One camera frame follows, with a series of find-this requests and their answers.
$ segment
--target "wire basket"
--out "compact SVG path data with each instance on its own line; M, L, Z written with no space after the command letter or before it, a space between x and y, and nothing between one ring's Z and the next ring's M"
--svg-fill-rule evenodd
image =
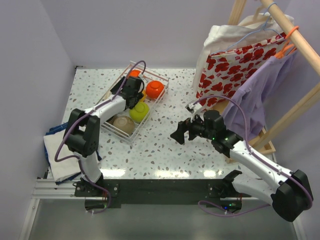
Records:
M115 82L112 84L112 86L108 89L108 91L102 96L102 98L99 100L98 103L106 100L110 95L111 92L110 90L117 84L118 81L120 81L120 79L122 77L125 77L128 73L128 71L132 68L132 66L135 64L135 62L130 61L130 65L126 67L126 69L122 72L122 74L115 80ZM135 67L136 70L140 70L141 72L144 69L144 66L139 64ZM125 141L126 143L128 143L130 146L133 145L133 142L135 141L136 137L138 136L139 132L143 129L144 125L147 123L147 121L150 119L150 116L152 115L152 113L154 112L154 110L157 108L158 103L162 100L162 98L168 93L168 89L169 89L169 77L163 76L149 68L145 69L145 72L143 74L144 80L146 80L145 82L145 86L147 86L147 84L150 81L159 81L163 84L164 89L162 90L161 94L158 96L157 99L153 99L150 97L146 97L144 100L144 103L146 103L149 107L149 112L147 113L147 115L143 118L143 120L140 123L136 123L134 122L134 130L132 134L127 134L126 132L118 129L117 127L113 126L112 124L108 123L108 122L104 122L101 127L103 129L106 129L110 132L112 132L114 135L116 135L118 138L120 138L121 140ZM120 112L116 115L117 117L121 117L121 116L127 116L130 118L129 115L129 109L126 109L123 112Z

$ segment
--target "clothes hanger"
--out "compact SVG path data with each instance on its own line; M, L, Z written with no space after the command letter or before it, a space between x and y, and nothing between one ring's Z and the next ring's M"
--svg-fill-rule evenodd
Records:
M269 8L270 8L273 4L276 4L276 3L274 2L274 3L270 4L270 5L267 7L267 9L264 11L263 15L265 15L265 14L268 12ZM264 24L260 27L259 30L252 31L252 32L248 33L247 35L245 35L243 38L241 38L241 39L240 39L239 41L237 41L236 43L228 46L227 49L225 49L225 50L218 50L218 51L212 52L212 53L210 53L209 56L215 55L215 54L217 54L217 53L227 52L230 48L232 48L233 46L236 46L238 43L240 43L242 40L244 40L244 39L245 39L246 37L248 37L249 35L255 34L255 33L258 33L258 32L261 32L261 31L273 31L273 32L275 32L276 34L278 34L279 36L281 36L280 33L277 32L277 31L274 30L274 29L266 29L267 23L268 23L269 19L271 18L271 15L266 16L266 17L267 17L266 21L265 21Z
M298 30L299 29L299 26L295 26L294 28L292 28L292 30L290 32L288 32L288 34L286 35L285 39L288 39L291 34L295 31L295 30ZM297 50L296 46L292 43L292 44L289 44L290 43L290 40L287 40L286 43L284 44L283 48L277 52L274 56L277 58L277 59L282 59L285 55L286 55L286 52L290 50L290 52L287 54L287 55L290 55L292 54L295 50Z
M246 22L244 24L241 24L240 26L246 27L252 24L256 24L256 23L263 23L265 22L269 16L262 16L259 17L259 13L261 12L262 9L264 9L265 7L263 5L259 6L256 10L255 10L255 14L253 15L253 18L251 21Z

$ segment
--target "speckled countertop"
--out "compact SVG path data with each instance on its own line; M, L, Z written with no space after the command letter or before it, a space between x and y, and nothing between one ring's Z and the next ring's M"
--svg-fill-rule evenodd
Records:
M76 70L63 117L70 112L94 106L124 69ZM194 100L194 69L153 69L170 78L169 91L150 116L133 146L117 136L100 131L99 163L104 178L117 179L206 179L223 178L232 170L256 175L240 163L227 163L209 141L197 137L179 145L170 138L178 122L190 116L185 106Z

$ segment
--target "wooden pole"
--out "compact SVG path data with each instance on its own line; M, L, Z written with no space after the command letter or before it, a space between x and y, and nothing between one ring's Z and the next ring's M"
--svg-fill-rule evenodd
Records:
M260 0L265 8L273 3L273 0ZM269 13L273 19L279 24L282 30L287 34L294 25L287 19L281 9L273 4L269 8ZM320 76L320 57L315 50L309 45L298 30L295 30L290 40L296 48L301 52L304 58L313 67L316 73ZM294 105L269 131L266 132L254 145L255 149L262 148L270 140L276 137L281 131L293 123L304 112L310 109L315 103L320 100L320 83L318 83L311 91L309 91L296 105Z
M231 14L229 17L228 25L238 25L242 12L244 11L247 0L235 0Z

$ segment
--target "red bowl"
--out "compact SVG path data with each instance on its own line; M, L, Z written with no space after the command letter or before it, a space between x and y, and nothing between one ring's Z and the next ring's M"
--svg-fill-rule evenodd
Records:
M160 81L151 81L145 89L145 93L149 98L157 99L165 86Z

